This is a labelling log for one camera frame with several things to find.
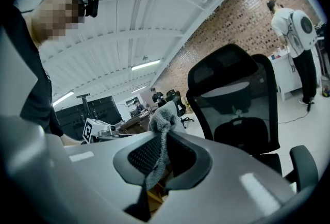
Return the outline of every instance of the white floor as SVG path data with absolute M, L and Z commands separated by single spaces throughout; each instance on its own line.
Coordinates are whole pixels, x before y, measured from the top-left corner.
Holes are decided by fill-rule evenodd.
M 299 104 L 301 97 L 300 90 L 295 91 L 291 98 L 286 101 L 281 100 L 281 95 L 277 96 L 278 122 L 287 122 L 305 115 L 306 106 Z M 289 155 L 290 149 L 294 146 L 305 145 L 311 152 L 321 176 L 330 160 L 330 98 L 318 94 L 315 97 L 315 104 L 312 105 L 308 115 L 302 119 L 287 123 L 278 124 L 278 139 L 280 149 L 274 151 L 280 156 L 283 175 L 292 169 L 292 162 Z M 183 117 L 190 117 L 195 122 L 185 122 L 188 134 L 204 138 L 204 133 L 198 119 L 193 114 L 186 114 Z

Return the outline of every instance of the ceiling light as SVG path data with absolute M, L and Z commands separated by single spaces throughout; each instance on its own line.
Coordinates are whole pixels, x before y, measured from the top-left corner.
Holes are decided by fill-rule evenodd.
M 67 99 L 69 96 L 73 95 L 74 92 L 70 91 L 69 93 L 65 94 L 64 96 L 60 97 L 53 103 L 53 106 L 56 106 L 58 103 L 62 102 L 64 99 Z
M 156 63 L 159 63 L 159 62 L 160 62 L 160 60 L 144 63 L 144 64 L 138 65 L 138 66 L 134 66 L 134 67 L 132 67 L 132 71 L 143 68 L 143 67 L 147 67 L 149 65 L 155 65 Z
M 144 87 L 141 87 L 141 88 L 139 88 L 139 89 L 136 89 L 136 90 L 134 90 L 133 92 L 131 92 L 131 93 L 135 93 L 136 91 L 139 91 L 139 90 L 141 90 L 141 89 L 143 89 L 143 88 L 145 88 L 146 86 L 144 86 Z

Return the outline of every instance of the person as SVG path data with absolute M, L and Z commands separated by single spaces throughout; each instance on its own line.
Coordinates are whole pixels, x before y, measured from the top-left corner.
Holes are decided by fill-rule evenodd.
M 164 99 L 164 95 L 161 92 L 156 92 L 155 87 L 153 87 L 151 89 L 151 92 L 154 93 L 153 94 L 153 101 L 154 101 L 154 103 L 157 102 L 158 107 L 162 107 L 166 104 L 166 101 Z
M 136 110 L 140 113 L 145 110 L 145 107 L 137 100 L 134 101 L 134 105 L 136 106 Z
M 303 86 L 303 97 L 299 99 L 299 102 L 303 105 L 314 104 L 317 79 L 312 51 L 311 49 L 299 48 L 288 35 L 288 18 L 294 10 L 284 8 L 276 0 L 270 0 L 267 6 L 273 15 L 271 26 L 279 37 L 280 42 L 290 48 L 290 55 L 300 76 Z
M 63 145 L 79 145 L 80 141 L 65 135 L 52 105 L 52 83 L 42 67 L 39 48 L 49 40 L 65 36 L 65 30 L 84 21 L 83 0 L 42 0 L 23 17 L 11 6 L 6 10 L 4 28 L 24 62 L 38 78 L 20 116 L 42 126 L 46 133 L 60 137 Z

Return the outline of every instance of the office chair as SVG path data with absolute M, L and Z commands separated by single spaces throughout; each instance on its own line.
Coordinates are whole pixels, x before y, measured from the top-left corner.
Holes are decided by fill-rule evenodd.
M 174 90 L 174 89 L 171 89 L 170 91 L 168 91 L 168 92 L 166 93 L 166 97 L 168 97 L 168 96 L 170 96 L 170 95 L 172 95 L 172 94 L 175 94 L 175 90 Z
M 180 118 L 180 121 L 181 123 L 183 124 L 184 128 L 186 129 L 186 126 L 185 126 L 185 122 L 187 121 L 190 121 L 192 120 L 192 122 L 194 122 L 195 120 L 191 119 L 191 118 L 182 118 L 182 116 L 186 113 L 186 106 L 182 103 L 181 101 L 181 94 L 179 91 L 176 91 L 173 95 L 173 102 L 175 103 L 176 105 L 176 109 L 177 109 L 177 115 L 179 116 Z
M 279 155 L 269 154 L 280 146 L 276 81 L 266 56 L 250 56 L 237 45 L 226 45 L 189 71 L 188 87 L 187 100 L 206 139 L 242 149 L 282 175 Z M 300 169 L 300 174 L 309 179 L 309 171 L 315 179 L 317 169 L 306 147 L 292 151 L 297 154 L 292 160 L 309 157 L 309 169 Z

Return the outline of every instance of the mesh seat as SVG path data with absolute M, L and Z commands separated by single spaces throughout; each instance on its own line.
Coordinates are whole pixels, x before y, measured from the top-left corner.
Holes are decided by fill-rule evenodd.
M 252 155 L 279 148 L 276 81 L 266 56 L 229 44 L 189 71 L 188 87 L 206 139 Z

